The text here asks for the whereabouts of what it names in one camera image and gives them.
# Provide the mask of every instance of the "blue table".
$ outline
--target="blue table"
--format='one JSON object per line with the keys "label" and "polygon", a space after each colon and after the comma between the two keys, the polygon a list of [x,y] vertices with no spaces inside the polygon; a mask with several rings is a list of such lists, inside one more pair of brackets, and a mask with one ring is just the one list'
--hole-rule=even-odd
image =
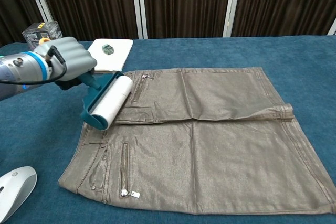
{"label": "blue table", "polygon": [[[88,48],[91,42],[83,42]],[[28,50],[14,43],[0,55]],[[135,40],[123,71],[263,67],[336,183],[336,36]],[[122,209],[58,187],[76,149],[83,84],[47,84],[0,102],[0,175],[32,166],[38,181],[8,223],[336,223],[334,215],[193,216]]]}

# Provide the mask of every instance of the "white adhesive roll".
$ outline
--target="white adhesive roll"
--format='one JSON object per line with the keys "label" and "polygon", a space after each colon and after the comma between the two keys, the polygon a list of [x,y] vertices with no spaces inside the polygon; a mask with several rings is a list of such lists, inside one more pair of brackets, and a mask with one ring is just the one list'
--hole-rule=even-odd
{"label": "white adhesive roll", "polygon": [[115,116],[131,92],[132,86],[133,81],[129,77],[120,76],[114,84],[107,88],[97,106],[91,112],[91,115],[99,116],[106,120],[108,125],[106,129],[111,126]]}

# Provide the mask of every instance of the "white mouse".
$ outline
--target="white mouse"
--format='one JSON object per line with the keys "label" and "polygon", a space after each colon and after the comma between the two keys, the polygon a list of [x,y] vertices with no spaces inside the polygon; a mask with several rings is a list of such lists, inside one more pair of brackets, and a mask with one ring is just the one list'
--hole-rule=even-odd
{"label": "white mouse", "polygon": [[0,223],[4,223],[27,199],[37,180],[30,166],[15,169],[0,177]]}

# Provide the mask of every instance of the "cable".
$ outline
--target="cable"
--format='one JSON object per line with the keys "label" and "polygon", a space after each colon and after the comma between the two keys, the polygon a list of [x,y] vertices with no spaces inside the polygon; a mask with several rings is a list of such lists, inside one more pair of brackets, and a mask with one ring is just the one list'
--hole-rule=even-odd
{"label": "cable", "polygon": [[11,85],[41,85],[41,84],[47,84],[51,83],[54,81],[57,81],[58,79],[62,78],[65,73],[67,72],[67,65],[65,64],[65,59],[62,57],[60,52],[57,50],[55,46],[51,46],[50,49],[47,52],[47,55],[52,57],[55,56],[58,61],[62,64],[63,66],[63,71],[60,75],[53,77],[49,80],[45,81],[7,81],[7,80],[0,80],[0,83],[2,84],[11,84]]}

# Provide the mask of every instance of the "zipper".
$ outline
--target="zipper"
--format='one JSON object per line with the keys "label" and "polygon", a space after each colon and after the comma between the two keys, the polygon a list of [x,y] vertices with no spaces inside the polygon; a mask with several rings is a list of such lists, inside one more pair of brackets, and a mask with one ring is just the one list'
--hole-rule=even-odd
{"label": "zipper", "polygon": [[133,97],[133,102],[137,102],[138,101],[138,99],[139,99],[139,97],[140,97],[140,95],[142,93],[142,90],[143,90],[143,88],[145,86],[145,82],[146,82],[147,79],[154,80],[153,77],[149,76],[146,73],[141,76],[141,80],[140,80],[140,82],[138,84],[138,87],[137,87],[136,92],[135,92],[134,97]]}
{"label": "zipper", "polygon": [[128,190],[128,143],[122,144],[121,151],[121,197],[132,196],[139,198],[140,194],[136,191]]}

